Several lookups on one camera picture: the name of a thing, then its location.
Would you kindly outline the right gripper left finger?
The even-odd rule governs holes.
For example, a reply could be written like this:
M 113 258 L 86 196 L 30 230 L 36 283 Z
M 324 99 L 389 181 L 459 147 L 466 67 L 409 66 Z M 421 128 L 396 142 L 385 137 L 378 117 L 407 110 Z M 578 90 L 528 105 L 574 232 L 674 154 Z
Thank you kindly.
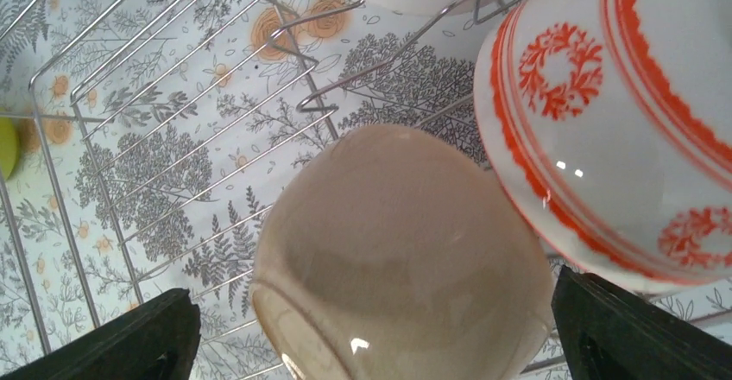
M 2 379 L 188 379 L 197 356 L 200 308 L 171 288 Z

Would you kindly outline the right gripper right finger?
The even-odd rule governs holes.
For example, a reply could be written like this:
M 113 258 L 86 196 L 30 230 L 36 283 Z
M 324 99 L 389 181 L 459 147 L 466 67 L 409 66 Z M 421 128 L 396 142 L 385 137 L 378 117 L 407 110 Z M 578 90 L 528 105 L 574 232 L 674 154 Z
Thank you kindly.
M 552 312 L 575 379 L 729 379 L 731 346 L 602 277 L 564 266 Z

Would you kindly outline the beige bowl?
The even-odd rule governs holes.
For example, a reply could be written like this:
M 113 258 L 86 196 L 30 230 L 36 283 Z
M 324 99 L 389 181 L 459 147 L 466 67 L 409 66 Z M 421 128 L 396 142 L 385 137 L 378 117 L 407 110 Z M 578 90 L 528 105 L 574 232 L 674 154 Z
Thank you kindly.
M 552 330 L 538 236 L 497 176 L 421 130 L 353 130 L 286 185 L 251 304 L 296 379 L 514 379 Z

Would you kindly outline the yellow bowl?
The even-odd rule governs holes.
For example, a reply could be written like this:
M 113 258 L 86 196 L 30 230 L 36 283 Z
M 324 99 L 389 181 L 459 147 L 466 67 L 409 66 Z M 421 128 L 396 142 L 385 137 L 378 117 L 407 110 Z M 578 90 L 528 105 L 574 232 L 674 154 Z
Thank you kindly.
M 21 151 L 20 140 L 14 123 L 7 117 L 1 118 L 1 171 L 7 180 L 18 163 Z

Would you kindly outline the white bowl red rim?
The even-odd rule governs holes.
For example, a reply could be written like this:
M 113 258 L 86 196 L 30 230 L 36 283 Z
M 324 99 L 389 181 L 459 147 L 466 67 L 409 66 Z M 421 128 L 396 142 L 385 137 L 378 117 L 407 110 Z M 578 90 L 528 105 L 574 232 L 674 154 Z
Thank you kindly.
M 731 0 L 524 0 L 488 34 L 474 110 L 509 198 L 626 289 L 731 275 Z

